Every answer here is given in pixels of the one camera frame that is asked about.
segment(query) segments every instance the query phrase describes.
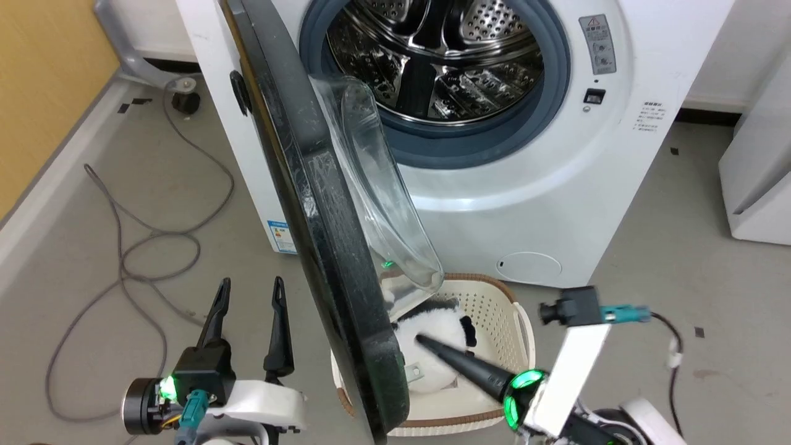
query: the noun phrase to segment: open door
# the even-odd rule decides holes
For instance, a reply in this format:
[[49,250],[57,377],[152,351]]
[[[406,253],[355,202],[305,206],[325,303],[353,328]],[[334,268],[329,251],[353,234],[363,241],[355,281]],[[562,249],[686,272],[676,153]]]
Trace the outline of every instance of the open door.
[[234,92],[255,121],[354,419],[384,443],[409,413],[391,321],[439,288],[441,266],[368,87],[312,81],[270,0],[221,9],[240,54]]

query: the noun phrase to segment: black and white plush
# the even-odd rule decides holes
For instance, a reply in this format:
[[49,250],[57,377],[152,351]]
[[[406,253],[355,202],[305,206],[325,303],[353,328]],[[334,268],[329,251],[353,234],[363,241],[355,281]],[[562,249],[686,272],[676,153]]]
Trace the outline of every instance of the black and white plush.
[[432,337],[456,349],[473,348],[475,327],[472,320],[459,308],[459,300],[430,299],[407,312],[394,324],[406,366],[417,364],[423,377],[411,382],[409,390],[433,393],[453,383],[458,373],[444,364],[416,341],[419,333]]

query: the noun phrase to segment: floor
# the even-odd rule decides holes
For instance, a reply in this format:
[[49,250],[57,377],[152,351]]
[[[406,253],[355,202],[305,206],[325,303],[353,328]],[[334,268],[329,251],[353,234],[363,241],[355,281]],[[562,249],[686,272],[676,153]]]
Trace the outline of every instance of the floor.
[[[152,103],[133,105],[128,119],[95,169],[116,199],[155,225],[181,228],[208,214],[227,180],[177,139]],[[280,275],[290,298],[297,370],[285,380],[309,399],[311,428],[283,443],[361,443],[347,425],[335,395],[329,347],[296,257],[273,253],[216,112],[204,91],[189,120],[177,120],[188,137],[224,162],[237,177],[229,206],[195,235],[198,264],[161,290],[179,307],[205,313],[223,276],[233,278],[225,335],[241,378],[259,378],[271,329],[268,295]],[[791,427],[791,249],[729,237],[717,177],[728,128],[675,124],[604,255],[592,282],[605,303],[647,303],[672,319],[686,340],[678,407],[689,443],[784,443]],[[674,155],[670,147],[678,149]],[[74,174],[84,175],[79,170]],[[125,245],[146,235],[123,218]],[[51,352],[72,318],[114,280],[115,227],[109,206],[86,177],[44,243],[0,299],[0,443],[121,445],[128,436],[117,417],[90,424],[56,420],[44,399]],[[194,253],[181,240],[136,252],[139,272],[176,270]],[[163,326],[167,366],[195,341],[198,328],[167,310],[145,286],[130,289]],[[513,285],[529,314],[556,291]],[[536,329],[538,364],[550,367],[562,341],[558,327]],[[697,337],[695,328],[703,335]],[[669,336],[663,326],[613,329],[586,388],[592,407],[614,406],[642,395],[666,416]],[[55,404],[71,416],[119,407],[132,378],[156,373],[161,346],[155,332],[121,294],[97,304],[62,351],[52,381]],[[391,443],[511,443],[504,424],[459,436],[391,439]],[[137,444],[172,443],[168,434]]]

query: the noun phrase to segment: warning label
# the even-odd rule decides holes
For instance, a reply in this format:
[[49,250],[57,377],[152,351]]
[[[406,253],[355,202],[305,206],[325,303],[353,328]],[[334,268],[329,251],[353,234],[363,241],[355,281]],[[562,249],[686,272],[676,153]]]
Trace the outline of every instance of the warning label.
[[278,247],[278,251],[282,253],[296,253],[297,247],[294,245],[294,240],[291,238],[291,230],[289,225],[280,221],[267,221],[269,231],[272,233],[274,243]]
[[604,14],[580,17],[580,26],[588,42],[591,68],[594,74],[615,73],[615,47],[612,46],[610,26]]
[[645,101],[640,107],[638,118],[634,120],[632,130],[656,133],[659,131],[659,124],[661,124],[667,114],[668,110],[662,102]]

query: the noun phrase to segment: blue connector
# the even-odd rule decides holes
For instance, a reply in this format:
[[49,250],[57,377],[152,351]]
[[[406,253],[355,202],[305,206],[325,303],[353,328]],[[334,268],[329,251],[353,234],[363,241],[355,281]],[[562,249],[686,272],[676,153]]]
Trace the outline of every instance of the blue connector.
[[622,304],[618,306],[601,306],[600,309],[602,322],[612,325],[651,321],[651,309],[647,306]]
[[187,406],[181,412],[179,431],[174,439],[175,445],[193,445],[198,437],[198,425],[209,408],[209,393],[194,390],[187,396]]

